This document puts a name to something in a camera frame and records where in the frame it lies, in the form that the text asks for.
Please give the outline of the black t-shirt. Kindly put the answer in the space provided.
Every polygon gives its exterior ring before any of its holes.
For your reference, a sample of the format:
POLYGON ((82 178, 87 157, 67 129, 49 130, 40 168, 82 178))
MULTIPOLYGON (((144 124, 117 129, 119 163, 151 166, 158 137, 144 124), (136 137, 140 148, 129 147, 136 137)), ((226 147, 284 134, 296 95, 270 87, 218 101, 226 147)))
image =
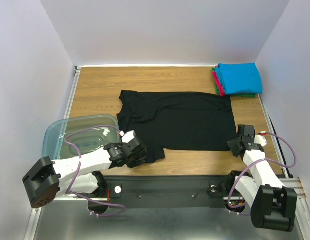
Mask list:
POLYGON ((202 92, 122 90, 120 130, 135 131, 146 144, 145 163, 164 159, 165 150, 229 151, 237 138, 229 97, 202 92))

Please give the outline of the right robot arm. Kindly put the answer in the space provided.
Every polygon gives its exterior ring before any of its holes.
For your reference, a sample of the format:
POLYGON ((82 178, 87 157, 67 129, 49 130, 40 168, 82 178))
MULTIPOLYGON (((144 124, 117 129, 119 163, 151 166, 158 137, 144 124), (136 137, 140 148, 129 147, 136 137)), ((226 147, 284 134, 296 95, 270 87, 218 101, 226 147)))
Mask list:
POLYGON ((270 166, 263 147, 267 145, 262 131, 256 136, 239 136, 228 142, 235 157, 241 157, 246 169, 225 182, 231 197, 240 193, 250 207, 250 219, 255 228, 292 232, 295 225, 297 193, 286 187, 270 166))

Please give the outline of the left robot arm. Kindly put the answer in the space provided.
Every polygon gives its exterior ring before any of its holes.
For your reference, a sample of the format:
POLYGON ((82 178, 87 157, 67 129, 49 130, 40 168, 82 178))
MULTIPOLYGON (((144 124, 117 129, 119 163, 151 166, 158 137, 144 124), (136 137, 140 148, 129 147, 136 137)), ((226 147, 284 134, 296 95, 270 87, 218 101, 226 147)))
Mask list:
POLYGON ((146 145, 128 132, 123 142, 109 143, 91 153, 68 159, 39 159, 23 177, 22 182, 33 209, 42 208, 55 198, 70 194, 101 197, 108 190, 104 170, 144 163, 146 145))

